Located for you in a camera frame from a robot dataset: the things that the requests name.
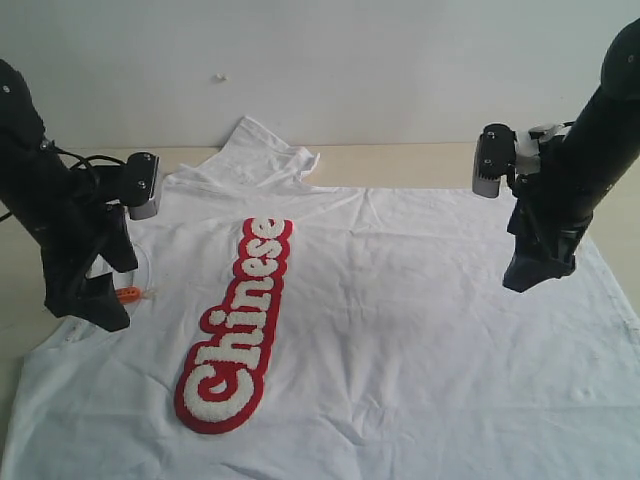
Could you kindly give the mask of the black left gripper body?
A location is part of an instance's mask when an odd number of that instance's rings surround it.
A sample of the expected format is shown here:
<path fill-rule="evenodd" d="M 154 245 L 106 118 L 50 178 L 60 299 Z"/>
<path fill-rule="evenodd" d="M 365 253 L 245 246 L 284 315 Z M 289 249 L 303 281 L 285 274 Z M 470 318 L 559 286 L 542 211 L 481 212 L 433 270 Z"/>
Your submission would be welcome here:
<path fill-rule="evenodd" d="M 125 229 L 120 203 L 80 205 L 53 195 L 39 202 L 39 243 L 47 300 L 114 300 L 113 278 L 89 279 L 94 261 Z"/>

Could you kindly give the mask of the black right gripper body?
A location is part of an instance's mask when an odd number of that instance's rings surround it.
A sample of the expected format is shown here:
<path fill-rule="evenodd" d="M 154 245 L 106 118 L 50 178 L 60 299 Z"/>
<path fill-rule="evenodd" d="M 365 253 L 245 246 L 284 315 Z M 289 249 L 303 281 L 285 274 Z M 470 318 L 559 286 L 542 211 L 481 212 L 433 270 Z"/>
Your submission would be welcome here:
<path fill-rule="evenodd" d="M 546 257 L 566 258 L 576 253 L 585 235 L 585 218 L 571 218 L 544 204 L 534 188 L 519 187 L 507 231 L 515 248 L 540 251 Z"/>

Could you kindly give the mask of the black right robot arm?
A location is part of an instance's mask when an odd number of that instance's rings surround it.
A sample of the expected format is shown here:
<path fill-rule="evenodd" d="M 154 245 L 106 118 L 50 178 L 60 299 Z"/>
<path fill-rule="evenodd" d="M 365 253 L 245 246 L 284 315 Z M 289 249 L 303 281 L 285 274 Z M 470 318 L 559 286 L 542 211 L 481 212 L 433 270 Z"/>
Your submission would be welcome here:
<path fill-rule="evenodd" d="M 515 238 L 505 288 L 522 293 L 576 268 L 595 208 L 639 156 L 639 23 L 614 38 L 600 84 L 568 133 L 545 147 L 540 169 L 520 175 L 507 230 Z"/>

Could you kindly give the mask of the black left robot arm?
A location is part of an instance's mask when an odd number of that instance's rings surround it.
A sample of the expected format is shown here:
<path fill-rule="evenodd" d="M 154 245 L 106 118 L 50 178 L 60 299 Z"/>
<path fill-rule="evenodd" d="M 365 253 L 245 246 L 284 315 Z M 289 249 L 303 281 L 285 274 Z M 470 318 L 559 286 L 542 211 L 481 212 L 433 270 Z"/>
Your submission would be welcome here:
<path fill-rule="evenodd" d="M 68 168 L 46 145 L 26 81 L 7 62 L 1 64 L 1 200 L 40 247 L 47 309 L 108 332 L 127 328 L 130 317 L 112 275 L 87 275 L 97 258 L 120 273 L 137 268 L 125 209 L 101 198 L 94 171 Z"/>

